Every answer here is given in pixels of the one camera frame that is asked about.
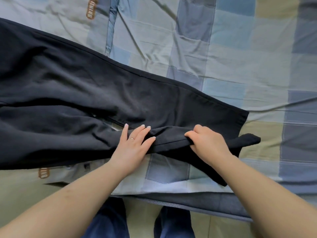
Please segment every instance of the person's left arm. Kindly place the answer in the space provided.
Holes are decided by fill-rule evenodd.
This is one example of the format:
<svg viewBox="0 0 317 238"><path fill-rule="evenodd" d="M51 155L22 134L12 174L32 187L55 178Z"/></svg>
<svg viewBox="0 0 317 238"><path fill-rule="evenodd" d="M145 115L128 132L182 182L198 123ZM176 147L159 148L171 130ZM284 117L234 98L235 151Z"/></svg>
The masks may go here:
<svg viewBox="0 0 317 238"><path fill-rule="evenodd" d="M144 140L150 128L128 126L108 163L45 198L0 229L2 238L78 238L85 233L102 204L141 163L155 137Z"/></svg>

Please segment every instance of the person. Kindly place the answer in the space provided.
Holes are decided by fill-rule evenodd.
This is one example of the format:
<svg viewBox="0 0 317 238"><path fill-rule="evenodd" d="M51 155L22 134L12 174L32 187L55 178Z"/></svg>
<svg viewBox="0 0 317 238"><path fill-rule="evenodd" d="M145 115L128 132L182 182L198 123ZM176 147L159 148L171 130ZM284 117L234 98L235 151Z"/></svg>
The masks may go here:
<svg viewBox="0 0 317 238"><path fill-rule="evenodd" d="M123 201L105 200L139 166L155 137L144 141L150 131L144 125L129 138L127 131L126 124L108 163L22 213L0 229L0 237L129 237ZM233 156L220 134L196 125L185 136L193 141L192 150L228 183L264 237L317 237L316 208ZM189 212L163 207L154 237L194 237Z"/></svg>

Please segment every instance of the beige floor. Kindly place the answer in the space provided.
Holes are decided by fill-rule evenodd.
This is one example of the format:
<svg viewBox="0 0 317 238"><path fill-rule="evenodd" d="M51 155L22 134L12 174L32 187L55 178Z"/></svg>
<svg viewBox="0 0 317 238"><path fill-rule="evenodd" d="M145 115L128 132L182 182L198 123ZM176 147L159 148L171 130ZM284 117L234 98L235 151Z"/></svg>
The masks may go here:
<svg viewBox="0 0 317 238"><path fill-rule="evenodd" d="M0 227L59 188L44 185L37 170L0 171ZM161 206L125 200L131 238L152 238ZM196 238L251 238L250 223L191 212Z"/></svg>

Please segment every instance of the hand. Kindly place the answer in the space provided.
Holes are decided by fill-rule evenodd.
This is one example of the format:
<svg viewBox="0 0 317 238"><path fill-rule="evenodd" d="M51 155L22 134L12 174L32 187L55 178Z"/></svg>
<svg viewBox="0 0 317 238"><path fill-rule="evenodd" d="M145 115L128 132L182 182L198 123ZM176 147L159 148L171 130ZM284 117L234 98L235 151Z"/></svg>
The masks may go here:
<svg viewBox="0 0 317 238"><path fill-rule="evenodd" d="M197 124L194 130L186 132L185 136L194 142L191 149L196 155L211 166L218 159L232 156L222 135L208 127Z"/></svg>
<svg viewBox="0 0 317 238"><path fill-rule="evenodd" d="M107 164L122 172L124 177L131 174L141 164L146 152L155 141L155 137L151 137L143 142L150 130L150 126L145 128L145 125L141 125L132 131L128 139L128 125L125 124L118 147Z"/></svg>

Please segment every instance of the blue pants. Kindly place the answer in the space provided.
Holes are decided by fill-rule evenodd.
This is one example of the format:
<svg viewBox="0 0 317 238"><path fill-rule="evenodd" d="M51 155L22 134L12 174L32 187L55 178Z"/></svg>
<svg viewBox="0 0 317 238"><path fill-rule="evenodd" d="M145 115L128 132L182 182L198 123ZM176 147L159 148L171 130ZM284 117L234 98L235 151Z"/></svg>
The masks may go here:
<svg viewBox="0 0 317 238"><path fill-rule="evenodd" d="M125 206L110 197L93 218L82 238L129 238ZM154 238L195 238L188 210L166 207L154 223Z"/></svg>

